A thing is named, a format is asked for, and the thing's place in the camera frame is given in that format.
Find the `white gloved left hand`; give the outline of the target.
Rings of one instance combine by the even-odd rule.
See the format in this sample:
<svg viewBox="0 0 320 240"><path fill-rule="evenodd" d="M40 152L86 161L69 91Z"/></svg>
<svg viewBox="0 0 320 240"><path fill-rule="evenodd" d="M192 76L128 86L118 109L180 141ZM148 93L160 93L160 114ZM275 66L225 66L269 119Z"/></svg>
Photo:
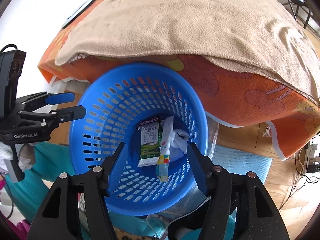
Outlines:
<svg viewBox="0 0 320 240"><path fill-rule="evenodd" d="M24 144L18 153L18 166L22 171L29 170L36 163L34 146ZM9 145L1 142L1 173L8 174L6 160L13 160L13 150Z"/></svg>

